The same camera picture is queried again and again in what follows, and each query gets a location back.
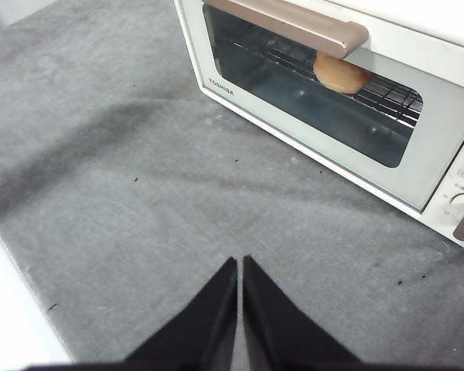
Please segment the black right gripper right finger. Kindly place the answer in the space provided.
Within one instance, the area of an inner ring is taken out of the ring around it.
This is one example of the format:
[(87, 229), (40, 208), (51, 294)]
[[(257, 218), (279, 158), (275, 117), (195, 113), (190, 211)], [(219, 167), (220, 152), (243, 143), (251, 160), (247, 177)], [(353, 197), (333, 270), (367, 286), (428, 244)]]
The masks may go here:
[(257, 261), (243, 259), (248, 352), (270, 370), (353, 370), (363, 362), (302, 312)]

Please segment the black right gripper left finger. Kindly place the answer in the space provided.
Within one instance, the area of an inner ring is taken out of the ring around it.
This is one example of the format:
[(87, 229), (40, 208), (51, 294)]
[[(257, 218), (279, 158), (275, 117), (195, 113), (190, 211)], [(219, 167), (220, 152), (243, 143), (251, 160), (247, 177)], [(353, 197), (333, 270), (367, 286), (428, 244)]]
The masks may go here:
[(133, 370), (229, 370), (237, 328), (237, 261), (230, 257), (125, 362)]

